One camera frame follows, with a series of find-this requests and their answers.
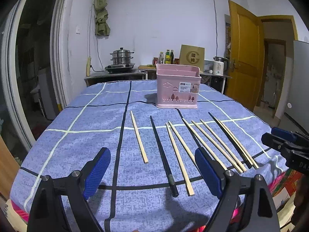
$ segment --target pink utensil holder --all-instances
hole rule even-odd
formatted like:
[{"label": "pink utensil holder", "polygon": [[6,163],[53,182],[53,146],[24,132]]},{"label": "pink utensil holder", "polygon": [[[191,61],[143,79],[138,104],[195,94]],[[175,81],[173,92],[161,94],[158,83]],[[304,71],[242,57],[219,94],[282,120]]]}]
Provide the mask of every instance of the pink utensil holder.
[{"label": "pink utensil holder", "polygon": [[157,102],[159,108],[197,108],[200,68],[157,64]]}]

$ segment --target cloud cutout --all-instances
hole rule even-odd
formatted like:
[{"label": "cloud cutout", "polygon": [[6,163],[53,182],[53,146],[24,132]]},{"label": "cloud cutout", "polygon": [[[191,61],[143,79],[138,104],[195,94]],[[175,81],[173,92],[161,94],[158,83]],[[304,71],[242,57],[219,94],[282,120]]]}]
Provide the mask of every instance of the cloud cutout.
[{"label": "cloud cutout", "polygon": [[173,86],[173,85],[170,84],[169,82],[166,82],[166,83],[163,84],[163,86],[166,87],[166,88],[169,88],[169,87],[171,87],[171,86]]}]

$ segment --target table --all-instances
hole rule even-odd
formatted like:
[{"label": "table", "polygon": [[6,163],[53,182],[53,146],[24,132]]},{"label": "table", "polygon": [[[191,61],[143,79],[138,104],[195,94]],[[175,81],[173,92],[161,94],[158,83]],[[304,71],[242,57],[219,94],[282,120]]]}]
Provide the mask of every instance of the table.
[{"label": "table", "polygon": [[[155,72],[157,69],[151,68],[151,67],[148,67],[148,66],[139,66],[138,70],[140,70],[141,72],[144,72],[145,73],[145,80],[148,80],[148,72]],[[224,93],[224,87],[225,87],[225,82],[226,82],[227,78],[232,78],[228,75],[220,75],[220,74],[215,74],[215,73],[209,73],[209,72],[206,72],[206,71],[200,72],[200,75],[223,78],[223,85],[222,85],[222,90],[221,90],[222,94]]]},{"label": "table", "polygon": [[209,72],[206,72],[206,71],[200,72],[200,75],[211,76],[211,77],[222,77],[223,78],[223,84],[222,84],[222,90],[221,90],[222,94],[224,92],[225,82],[226,82],[227,78],[232,78],[228,75],[220,75],[220,74],[215,74],[215,73],[209,73]]},{"label": "table", "polygon": [[[241,104],[201,84],[198,109],[160,109],[155,106],[156,91],[155,80],[102,83],[85,88],[60,112],[31,148],[14,180],[11,200],[29,212],[40,175],[66,177],[74,170],[80,170],[102,147],[107,147],[111,152],[111,163],[99,189],[88,202],[104,231],[190,231],[205,225],[218,199],[211,194],[175,137],[195,191],[194,196],[188,196],[165,123],[171,121],[175,125],[194,153],[197,143],[182,118],[194,120],[205,129],[200,123],[202,118],[241,159],[208,112],[228,126],[260,166],[257,171],[248,169],[242,176],[254,177],[260,173],[270,184],[282,171],[287,170],[285,159],[280,153],[261,143],[262,134],[270,132],[271,128]],[[148,164],[143,162],[141,156],[131,111],[139,128]],[[170,192],[150,115],[177,184],[177,198],[173,198]],[[235,171],[219,150],[214,150],[214,153],[226,167]],[[67,198],[63,200],[68,222],[73,226],[72,232],[78,232],[69,201]]]},{"label": "table", "polygon": [[144,75],[146,72],[140,71],[139,69],[132,69],[129,72],[120,72],[120,73],[109,73],[108,71],[98,71],[92,73],[89,77],[85,77],[85,82],[87,87],[104,82],[111,82],[117,80],[134,80],[134,77],[141,76],[142,80],[144,80]]}]

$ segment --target pot lid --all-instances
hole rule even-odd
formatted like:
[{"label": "pot lid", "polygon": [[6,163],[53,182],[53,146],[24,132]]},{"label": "pot lid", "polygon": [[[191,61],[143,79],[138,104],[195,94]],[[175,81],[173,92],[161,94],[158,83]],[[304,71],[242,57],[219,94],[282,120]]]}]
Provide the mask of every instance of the pot lid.
[{"label": "pot lid", "polygon": [[116,50],[113,53],[126,53],[126,52],[130,52],[129,50],[124,50],[123,47],[120,48],[120,50]]}]

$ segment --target refrigerator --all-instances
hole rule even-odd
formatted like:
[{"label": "refrigerator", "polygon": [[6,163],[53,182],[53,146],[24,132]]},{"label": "refrigerator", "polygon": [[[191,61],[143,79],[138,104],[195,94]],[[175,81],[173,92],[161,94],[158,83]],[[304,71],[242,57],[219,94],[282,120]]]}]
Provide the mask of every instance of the refrigerator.
[{"label": "refrigerator", "polygon": [[309,132],[309,43],[294,41],[294,67],[285,112]]}]

